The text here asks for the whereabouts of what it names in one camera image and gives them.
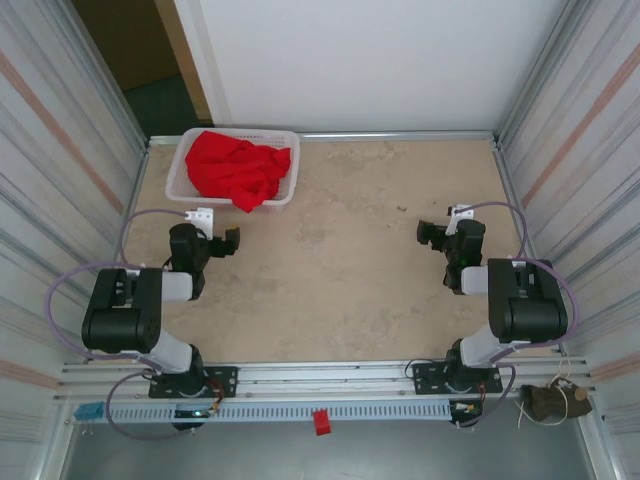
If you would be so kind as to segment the brown cloth bag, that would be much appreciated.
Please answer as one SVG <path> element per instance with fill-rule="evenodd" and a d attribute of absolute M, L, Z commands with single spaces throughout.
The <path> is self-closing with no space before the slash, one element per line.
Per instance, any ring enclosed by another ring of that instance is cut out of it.
<path fill-rule="evenodd" d="M 588 415 L 593 410 L 589 397 L 584 402 L 574 398 L 578 387 L 566 379 L 556 379 L 545 387 L 523 385 L 520 408 L 530 420 L 551 426 Z"/>

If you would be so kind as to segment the aluminium mounting rail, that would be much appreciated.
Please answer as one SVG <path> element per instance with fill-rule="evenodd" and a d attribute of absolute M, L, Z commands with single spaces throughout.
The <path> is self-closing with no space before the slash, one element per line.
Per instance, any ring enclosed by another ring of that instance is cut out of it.
<path fill-rule="evenodd" d="M 58 401 L 96 401 L 121 378 L 139 367 L 128 363 L 66 365 L 54 394 Z M 240 363 L 232 382 L 236 401 L 373 400 L 415 395 L 406 361 Z M 590 369 L 581 357 L 550 355 L 536 350 L 500 361 L 499 380 L 511 392 L 525 384 L 544 386 L 563 375 L 589 393 L 596 391 Z"/>

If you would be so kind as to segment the small blue block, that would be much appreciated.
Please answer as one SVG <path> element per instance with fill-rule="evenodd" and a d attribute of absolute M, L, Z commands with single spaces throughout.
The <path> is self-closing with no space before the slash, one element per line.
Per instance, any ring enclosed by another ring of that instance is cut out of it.
<path fill-rule="evenodd" d="M 76 421 L 87 422 L 99 420 L 104 415 L 105 404 L 103 401 L 80 404 L 73 413 Z"/>

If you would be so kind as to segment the brown wooden door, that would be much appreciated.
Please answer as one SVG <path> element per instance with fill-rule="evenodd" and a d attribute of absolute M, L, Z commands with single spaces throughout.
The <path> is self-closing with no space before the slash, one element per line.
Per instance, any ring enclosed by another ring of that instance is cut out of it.
<path fill-rule="evenodd" d="M 123 91 L 180 73 L 154 0 L 71 0 Z"/>

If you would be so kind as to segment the aluminium frame post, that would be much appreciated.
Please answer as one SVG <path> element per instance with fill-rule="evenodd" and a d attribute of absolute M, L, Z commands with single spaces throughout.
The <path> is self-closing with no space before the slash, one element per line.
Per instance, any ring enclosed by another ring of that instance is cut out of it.
<path fill-rule="evenodd" d="M 145 153 L 148 147 L 147 138 L 106 61 L 72 1 L 61 0 L 61 2 L 75 36 L 72 43 L 83 51 L 85 57 L 83 62 L 88 70 L 91 84 L 97 89 L 129 144 Z"/>
<path fill-rule="evenodd" d="M 504 144 L 508 135 L 517 127 L 519 118 L 523 116 L 529 108 L 529 103 L 532 101 L 534 93 L 538 89 L 538 84 L 541 83 L 545 77 L 543 68 L 547 65 L 551 54 L 555 51 L 556 45 L 559 42 L 558 38 L 565 30 L 567 22 L 571 19 L 576 3 L 577 0 L 564 0 L 559 16 L 550 29 L 549 35 L 539 55 L 533 62 L 520 92 L 512 101 L 504 119 L 500 123 L 500 127 L 494 133 L 494 141 L 498 148 Z"/>

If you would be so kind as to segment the aluminium table edge bar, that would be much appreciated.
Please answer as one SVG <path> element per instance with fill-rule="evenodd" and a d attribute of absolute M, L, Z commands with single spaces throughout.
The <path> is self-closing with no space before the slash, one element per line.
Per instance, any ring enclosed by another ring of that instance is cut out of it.
<path fill-rule="evenodd" d="M 232 128 L 195 128 L 196 134 L 200 131 L 212 130 L 222 134 L 236 137 L 243 137 L 247 132 L 249 139 L 259 136 L 275 138 L 286 132 L 280 130 L 260 130 L 260 129 L 232 129 Z M 177 145 L 183 136 L 181 135 L 156 135 L 148 139 L 151 146 L 155 145 Z M 366 141 L 456 141 L 456 140 L 487 140 L 494 141 L 494 133 L 482 130 L 417 130 L 417 131 L 368 131 L 368 132 L 299 132 L 296 133 L 300 142 L 366 142 Z"/>

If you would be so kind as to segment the white perforated plastic basket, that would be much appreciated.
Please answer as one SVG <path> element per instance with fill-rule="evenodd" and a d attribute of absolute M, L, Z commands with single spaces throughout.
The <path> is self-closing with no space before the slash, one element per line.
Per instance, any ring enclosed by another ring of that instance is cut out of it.
<path fill-rule="evenodd" d="M 204 132 L 214 132 L 239 140 L 247 140 L 254 145 L 274 148 L 289 148 L 291 166 L 286 176 L 280 180 L 278 193 L 274 199 L 265 200 L 255 212 L 282 212 L 292 200 L 297 183 L 300 163 L 300 138 L 295 132 L 283 130 L 238 129 L 238 128 L 192 128 L 179 139 L 167 176 L 165 194 L 168 199 L 178 202 L 197 203 L 216 210 L 236 210 L 230 199 L 205 198 L 200 195 L 187 175 L 186 155 L 197 137 Z"/>

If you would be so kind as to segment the white door frame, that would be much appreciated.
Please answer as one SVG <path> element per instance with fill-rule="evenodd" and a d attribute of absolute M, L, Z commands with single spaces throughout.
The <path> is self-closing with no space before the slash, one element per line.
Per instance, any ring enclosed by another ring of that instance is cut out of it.
<path fill-rule="evenodd" d="M 174 0 L 174 4 L 213 123 L 231 127 L 232 115 L 201 0 Z"/>

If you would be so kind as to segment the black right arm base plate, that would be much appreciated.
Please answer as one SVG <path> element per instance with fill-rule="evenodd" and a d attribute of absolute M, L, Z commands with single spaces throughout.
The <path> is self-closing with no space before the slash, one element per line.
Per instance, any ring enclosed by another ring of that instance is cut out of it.
<path fill-rule="evenodd" d="M 465 395 L 503 391 L 496 368 L 469 368 L 447 362 L 416 363 L 411 366 L 417 395 Z"/>

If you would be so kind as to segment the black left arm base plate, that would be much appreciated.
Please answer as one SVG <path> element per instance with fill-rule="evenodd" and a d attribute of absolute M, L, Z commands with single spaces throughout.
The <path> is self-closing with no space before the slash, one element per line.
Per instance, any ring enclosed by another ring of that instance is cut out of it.
<path fill-rule="evenodd" d="M 234 366 L 209 366 L 202 372 L 161 374 L 149 386 L 152 399 L 234 398 L 239 369 Z"/>

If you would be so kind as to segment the tan wooden door jamb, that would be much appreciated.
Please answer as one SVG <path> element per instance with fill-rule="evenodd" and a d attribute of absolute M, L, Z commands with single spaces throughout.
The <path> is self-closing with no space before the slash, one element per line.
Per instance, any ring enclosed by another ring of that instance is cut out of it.
<path fill-rule="evenodd" d="M 154 0 L 154 3 L 169 39 L 196 117 L 201 124 L 212 124 L 213 118 L 196 71 L 193 56 L 187 43 L 175 1 Z"/>

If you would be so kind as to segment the red t-shirt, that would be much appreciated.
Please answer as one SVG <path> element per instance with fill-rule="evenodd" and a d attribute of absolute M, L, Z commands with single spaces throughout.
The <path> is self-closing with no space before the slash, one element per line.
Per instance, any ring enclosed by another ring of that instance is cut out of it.
<path fill-rule="evenodd" d="M 229 199 L 250 213 L 278 194 L 291 167 L 291 150 L 205 132 L 186 154 L 185 165 L 202 197 Z"/>

